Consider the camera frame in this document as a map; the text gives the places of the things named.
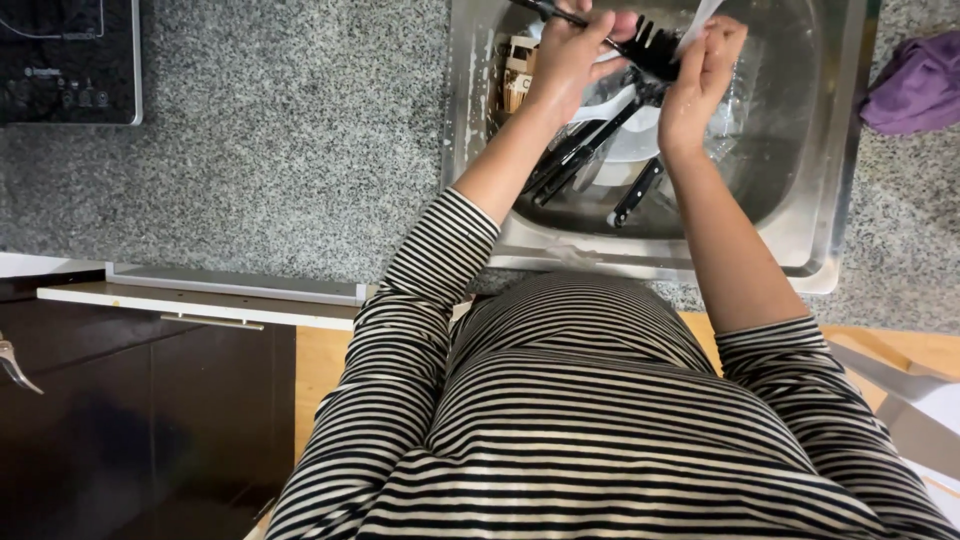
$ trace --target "dark brown cabinet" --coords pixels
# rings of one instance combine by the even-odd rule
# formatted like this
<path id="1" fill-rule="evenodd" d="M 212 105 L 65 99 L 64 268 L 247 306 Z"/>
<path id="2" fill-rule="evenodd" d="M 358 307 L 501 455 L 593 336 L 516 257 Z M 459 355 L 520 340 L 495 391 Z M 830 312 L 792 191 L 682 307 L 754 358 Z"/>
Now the dark brown cabinet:
<path id="1" fill-rule="evenodd" d="M 296 329 L 0 303 L 0 538 L 243 538 L 293 468 Z"/>

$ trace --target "induction cooktop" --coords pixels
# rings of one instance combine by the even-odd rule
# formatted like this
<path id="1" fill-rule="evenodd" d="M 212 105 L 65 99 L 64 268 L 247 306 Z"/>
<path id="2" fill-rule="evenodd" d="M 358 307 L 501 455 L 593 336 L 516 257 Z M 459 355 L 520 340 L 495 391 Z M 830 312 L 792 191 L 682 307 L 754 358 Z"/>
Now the induction cooktop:
<path id="1" fill-rule="evenodd" d="M 137 125 L 138 0 L 0 1 L 0 125 Z"/>

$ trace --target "hand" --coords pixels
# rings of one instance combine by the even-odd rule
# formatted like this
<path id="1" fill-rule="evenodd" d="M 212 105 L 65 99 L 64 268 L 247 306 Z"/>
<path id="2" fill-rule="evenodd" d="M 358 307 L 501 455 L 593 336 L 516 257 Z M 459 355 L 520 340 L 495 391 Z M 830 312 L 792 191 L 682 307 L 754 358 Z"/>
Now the hand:
<path id="1" fill-rule="evenodd" d="M 667 161 L 703 154 L 707 124 L 730 86 L 746 39 L 746 26 L 716 16 L 684 52 L 680 77 L 667 90 L 660 109 L 658 139 Z"/>
<path id="2" fill-rule="evenodd" d="M 585 29 L 559 17 L 551 17 L 547 22 L 537 55 L 537 72 L 523 101 L 524 108 L 545 112 L 558 129 L 580 108 L 587 85 L 629 63 L 622 57 L 594 62 L 610 50 L 603 45 L 605 37 L 624 41 L 636 34 L 636 13 L 591 12 L 592 3 L 592 0 L 577 0 L 579 15 L 590 21 Z M 573 11 L 567 0 L 558 0 L 557 7 Z"/>

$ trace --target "purple towel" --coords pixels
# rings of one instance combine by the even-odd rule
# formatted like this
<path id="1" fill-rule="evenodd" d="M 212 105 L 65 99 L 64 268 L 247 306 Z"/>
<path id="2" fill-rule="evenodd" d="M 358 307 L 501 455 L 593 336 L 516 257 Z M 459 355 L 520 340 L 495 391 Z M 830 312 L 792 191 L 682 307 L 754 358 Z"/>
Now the purple towel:
<path id="1" fill-rule="evenodd" d="M 901 43 L 860 116 L 885 135 L 960 122 L 960 31 Z"/>

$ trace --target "stainless steel sink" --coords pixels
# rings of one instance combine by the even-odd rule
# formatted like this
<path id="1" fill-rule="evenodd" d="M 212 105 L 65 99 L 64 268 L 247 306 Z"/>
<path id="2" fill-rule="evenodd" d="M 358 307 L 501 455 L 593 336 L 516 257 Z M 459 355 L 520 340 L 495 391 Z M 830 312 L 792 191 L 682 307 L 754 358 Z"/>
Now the stainless steel sink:
<path id="1" fill-rule="evenodd" d="M 697 0 L 596 0 L 681 28 Z M 826 294 L 837 284 L 859 124 L 879 0 L 728 0 L 722 11 L 750 25 L 762 50 L 749 115 L 735 148 L 719 163 L 791 282 Z M 452 0 L 451 97 L 444 126 L 444 186 L 495 135 L 503 59 L 500 45 L 535 20 L 507 0 Z M 635 174 L 642 163 L 605 167 Z M 659 191 L 623 229 L 607 215 L 627 186 L 570 186 L 546 206 L 521 197 L 490 266 L 587 269 L 639 279 L 694 282 L 680 216 Z"/>

